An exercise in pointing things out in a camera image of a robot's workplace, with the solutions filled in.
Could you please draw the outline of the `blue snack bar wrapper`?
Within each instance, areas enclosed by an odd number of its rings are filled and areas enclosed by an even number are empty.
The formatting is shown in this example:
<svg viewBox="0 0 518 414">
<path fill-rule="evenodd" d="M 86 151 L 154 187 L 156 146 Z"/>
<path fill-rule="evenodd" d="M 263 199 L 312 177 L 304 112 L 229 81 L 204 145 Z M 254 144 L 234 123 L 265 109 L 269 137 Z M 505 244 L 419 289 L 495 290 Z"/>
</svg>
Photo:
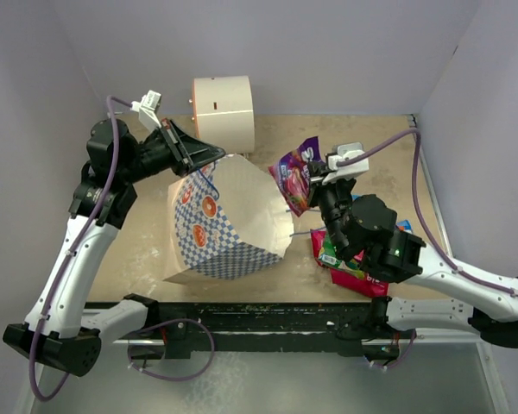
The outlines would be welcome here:
<svg viewBox="0 0 518 414">
<path fill-rule="evenodd" d="M 397 224 L 396 224 L 396 227 L 399 229 L 399 230 L 402 230 L 402 231 L 406 231 L 410 234 L 413 233 L 413 229 L 412 229 L 412 225 L 411 223 L 408 221 L 408 220 L 402 220 L 402 221 L 399 221 Z"/>
</svg>

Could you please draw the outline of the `green snack bag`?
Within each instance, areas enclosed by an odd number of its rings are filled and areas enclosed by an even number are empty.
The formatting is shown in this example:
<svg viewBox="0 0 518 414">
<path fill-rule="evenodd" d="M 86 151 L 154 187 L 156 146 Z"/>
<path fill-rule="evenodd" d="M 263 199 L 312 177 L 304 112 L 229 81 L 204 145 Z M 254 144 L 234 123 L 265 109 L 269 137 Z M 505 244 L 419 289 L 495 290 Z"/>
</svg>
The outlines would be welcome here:
<svg viewBox="0 0 518 414">
<path fill-rule="evenodd" d="M 336 257 L 335 247 L 328 238 L 325 238 L 317 258 L 322 265 L 331 269 L 348 273 L 357 279 L 366 279 L 367 274 L 360 269 L 363 253 L 355 255 L 352 260 L 340 260 Z"/>
</svg>

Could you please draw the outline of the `red chips bag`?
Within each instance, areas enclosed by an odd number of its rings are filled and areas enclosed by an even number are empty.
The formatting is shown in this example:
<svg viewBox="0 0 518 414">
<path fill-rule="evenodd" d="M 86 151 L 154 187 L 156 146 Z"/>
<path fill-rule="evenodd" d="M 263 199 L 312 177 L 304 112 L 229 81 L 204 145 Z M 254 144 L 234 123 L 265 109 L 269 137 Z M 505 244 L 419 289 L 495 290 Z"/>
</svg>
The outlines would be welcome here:
<svg viewBox="0 0 518 414">
<path fill-rule="evenodd" d="M 328 234 L 323 229 L 318 229 L 311 231 L 310 237 L 314 259 L 319 266 L 329 269 L 333 284 L 360 293 L 368 298 L 383 297 L 388 294 L 389 284 L 371 277 L 368 273 L 366 273 L 366 279 L 357 279 L 348 273 L 340 272 L 322 265 L 317 256 L 322 247 L 323 240 L 325 238 L 329 239 Z"/>
</svg>

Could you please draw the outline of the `blue checkered paper bag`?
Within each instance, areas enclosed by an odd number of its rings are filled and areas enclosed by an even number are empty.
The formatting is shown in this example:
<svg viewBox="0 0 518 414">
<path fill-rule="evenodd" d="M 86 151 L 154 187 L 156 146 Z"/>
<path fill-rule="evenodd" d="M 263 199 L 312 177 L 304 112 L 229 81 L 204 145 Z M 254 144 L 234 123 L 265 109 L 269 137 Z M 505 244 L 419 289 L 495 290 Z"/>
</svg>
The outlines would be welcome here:
<svg viewBox="0 0 518 414">
<path fill-rule="evenodd" d="M 228 155 L 167 189 L 166 282 L 236 280 L 275 266 L 291 242 L 320 227 L 297 217 L 274 179 L 242 155 Z"/>
</svg>

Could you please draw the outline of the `purple snack packet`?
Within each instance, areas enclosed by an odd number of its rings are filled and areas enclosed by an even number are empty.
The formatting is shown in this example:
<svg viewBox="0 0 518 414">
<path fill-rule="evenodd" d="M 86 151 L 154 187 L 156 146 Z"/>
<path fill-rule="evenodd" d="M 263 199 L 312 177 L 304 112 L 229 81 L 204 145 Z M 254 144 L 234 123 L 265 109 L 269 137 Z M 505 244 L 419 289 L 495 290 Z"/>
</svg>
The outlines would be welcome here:
<svg viewBox="0 0 518 414">
<path fill-rule="evenodd" d="M 301 216 L 309 209 L 309 161 L 321 161 L 318 136 L 305 139 L 295 150 L 268 168 L 289 209 Z"/>
</svg>

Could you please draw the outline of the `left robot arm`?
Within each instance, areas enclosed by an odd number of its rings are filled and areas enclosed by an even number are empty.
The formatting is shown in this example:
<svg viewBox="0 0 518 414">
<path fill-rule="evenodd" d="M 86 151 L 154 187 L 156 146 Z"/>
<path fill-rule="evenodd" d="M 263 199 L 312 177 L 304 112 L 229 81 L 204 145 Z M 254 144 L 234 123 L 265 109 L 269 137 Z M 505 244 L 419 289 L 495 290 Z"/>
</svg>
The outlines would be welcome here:
<svg viewBox="0 0 518 414">
<path fill-rule="evenodd" d="M 168 119 L 144 141 L 121 120 L 100 121 L 91 129 L 86 150 L 89 159 L 73 193 L 53 271 L 25 320 L 3 333 L 3 342 L 30 364 L 77 377 L 88 374 L 104 345 L 133 332 L 150 338 L 161 326 L 158 302 L 137 294 L 93 318 L 83 316 L 103 258 L 137 199 L 135 184 L 166 170 L 185 177 L 225 155 Z"/>
</svg>

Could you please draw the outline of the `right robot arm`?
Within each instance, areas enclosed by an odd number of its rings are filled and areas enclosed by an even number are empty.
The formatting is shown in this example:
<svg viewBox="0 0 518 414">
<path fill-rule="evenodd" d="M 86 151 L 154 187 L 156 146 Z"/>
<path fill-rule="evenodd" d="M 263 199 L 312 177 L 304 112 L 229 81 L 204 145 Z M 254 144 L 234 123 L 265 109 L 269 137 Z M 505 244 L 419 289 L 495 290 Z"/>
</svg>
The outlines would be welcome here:
<svg viewBox="0 0 518 414">
<path fill-rule="evenodd" d="M 443 301 L 378 300 L 368 331 L 386 337 L 418 328 L 461 329 L 502 348 L 518 348 L 518 277 L 490 273 L 396 225 L 397 214 L 374 194 L 353 198 L 354 179 L 311 180 L 308 203 L 320 210 L 336 257 L 359 260 L 368 275 L 443 293 Z"/>
</svg>

